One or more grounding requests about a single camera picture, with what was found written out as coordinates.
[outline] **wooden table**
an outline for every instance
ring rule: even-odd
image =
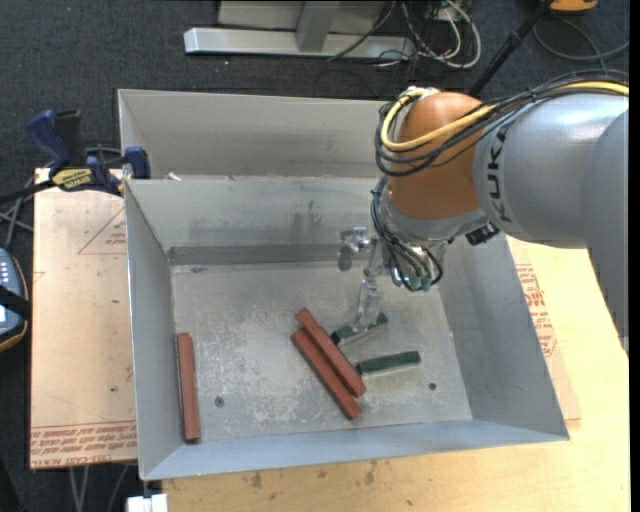
[[[586,252],[529,255],[582,412],[570,441],[166,480],[171,512],[630,510],[628,357]]]

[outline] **black device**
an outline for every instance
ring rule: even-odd
[[[26,330],[29,302],[14,257],[0,249],[0,351],[17,343]]]

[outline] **wooden stick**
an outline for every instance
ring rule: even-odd
[[[358,416],[362,409],[355,401],[349,390],[338,378],[329,363],[314,345],[309,333],[305,329],[298,329],[291,336],[291,341],[303,355],[309,366],[313,368],[324,387],[335,400],[344,415],[352,420]]]
[[[180,401],[184,439],[187,443],[200,440],[200,414],[196,390],[196,366],[193,355],[193,341],[189,333],[177,336],[178,377],[180,381]]]
[[[303,308],[298,311],[296,318],[309,333],[315,346],[326,358],[349,392],[353,396],[362,395],[367,390],[364,381],[311,312],[307,308]]]

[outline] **blue clamp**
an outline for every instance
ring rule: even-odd
[[[27,125],[27,135],[36,147],[53,159],[49,180],[65,191],[101,190],[121,195],[122,180],[109,172],[96,157],[88,156],[80,136],[80,111],[55,114],[45,110]],[[131,146],[121,160],[130,167],[130,176],[149,179],[151,169],[146,152],[140,146]]]

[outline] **yellow cable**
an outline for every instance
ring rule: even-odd
[[[612,83],[612,82],[597,81],[597,80],[561,85],[561,86],[556,87],[556,89],[566,89],[566,88],[574,88],[574,87],[576,87],[576,88],[591,88],[591,89],[605,89],[605,90],[609,90],[609,91],[621,94],[623,96],[629,96],[629,87],[621,85],[621,84]],[[398,152],[400,152],[400,151],[408,151],[408,150],[411,150],[411,149],[415,149],[415,148],[417,148],[419,146],[423,146],[424,144],[427,144],[427,143],[433,141],[434,139],[437,139],[441,135],[445,135],[445,134],[450,133],[450,132],[452,132],[454,130],[462,129],[462,128],[470,125],[476,119],[479,119],[479,118],[485,116],[486,114],[490,113],[497,106],[497,105],[489,105],[489,104],[483,105],[482,107],[480,107],[479,109],[477,109],[473,113],[467,114],[464,117],[461,117],[460,119],[456,119],[455,121],[453,121],[453,122],[451,122],[449,124],[446,124],[446,125],[438,128],[437,130],[434,130],[432,132],[426,133],[425,135],[422,135],[421,137],[418,137],[418,138],[413,139],[413,140],[409,140],[409,141],[406,141],[406,142],[393,142],[392,140],[390,140],[389,139],[389,128],[390,128],[391,123],[393,122],[393,120],[396,118],[396,116],[400,112],[400,110],[402,110],[407,105],[407,103],[409,103],[410,100],[412,100],[414,98],[419,98],[419,97],[421,97],[423,95],[431,96],[433,94],[434,94],[434,90],[433,89],[421,89],[421,88],[411,89],[411,90],[405,92],[405,94],[402,97],[400,97],[400,99],[391,107],[391,109],[389,110],[389,112],[385,116],[384,120],[382,121],[382,129],[381,129],[381,133],[380,133],[380,140],[381,140],[382,144],[389,151],[398,151]]]

